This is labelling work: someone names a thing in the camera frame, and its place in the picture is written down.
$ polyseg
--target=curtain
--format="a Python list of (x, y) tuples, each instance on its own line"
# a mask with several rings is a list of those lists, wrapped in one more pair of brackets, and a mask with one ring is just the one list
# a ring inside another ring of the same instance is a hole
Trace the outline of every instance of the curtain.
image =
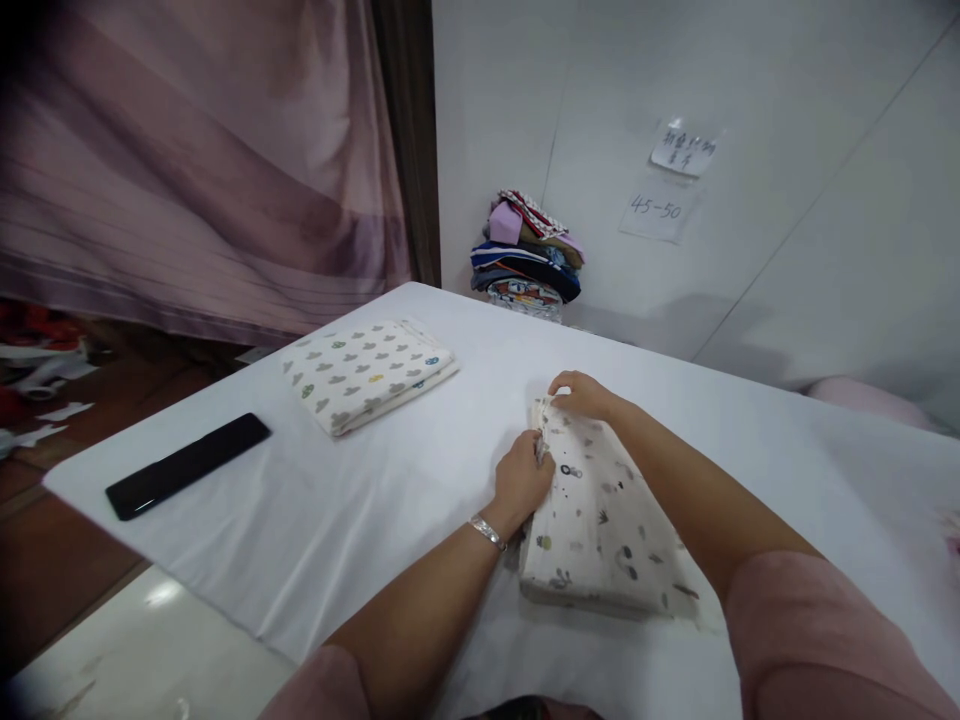
[(276, 346), (411, 276), (367, 2), (69, 3), (5, 110), (2, 294)]

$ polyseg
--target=pink sleeve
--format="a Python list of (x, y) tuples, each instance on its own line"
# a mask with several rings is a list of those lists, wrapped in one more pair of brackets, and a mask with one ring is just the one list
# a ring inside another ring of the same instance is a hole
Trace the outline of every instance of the pink sleeve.
[(724, 611), (747, 720), (960, 719), (906, 635), (825, 560), (751, 558)]
[(324, 645), (300, 666), (260, 720), (369, 720), (370, 708), (353, 655)]

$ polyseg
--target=bangle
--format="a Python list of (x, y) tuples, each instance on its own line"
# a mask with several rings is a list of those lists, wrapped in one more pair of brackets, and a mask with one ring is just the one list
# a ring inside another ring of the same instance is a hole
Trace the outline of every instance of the bangle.
[(500, 536), (497, 534), (496, 530), (487, 525), (486, 520), (479, 515), (474, 515), (472, 518), (470, 518), (470, 524), (473, 525), (473, 527), (475, 527), (487, 540), (496, 545), (500, 552), (506, 551), (507, 544), (500, 539)]

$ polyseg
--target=phone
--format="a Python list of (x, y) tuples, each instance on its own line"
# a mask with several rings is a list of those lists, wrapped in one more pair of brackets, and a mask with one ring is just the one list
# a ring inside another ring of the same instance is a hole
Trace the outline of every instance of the phone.
[(270, 429), (247, 413), (114, 483), (107, 498), (118, 518), (132, 520), (268, 437)]

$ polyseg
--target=cotton muslin cloth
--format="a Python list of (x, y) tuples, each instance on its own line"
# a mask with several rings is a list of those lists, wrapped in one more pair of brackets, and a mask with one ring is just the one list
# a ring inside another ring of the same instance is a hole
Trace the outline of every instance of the cotton muslin cloth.
[(609, 425), (538, 399), (531, 425), (557, 463), (526, 528), (520, 587), (535, 602), (722, 632), (720, 601)]
[(453, 353), (410, 320), (382, 320), (308, 338), (280, 368), (310, 414), (339, 436), (388, 413), (458, 369)]

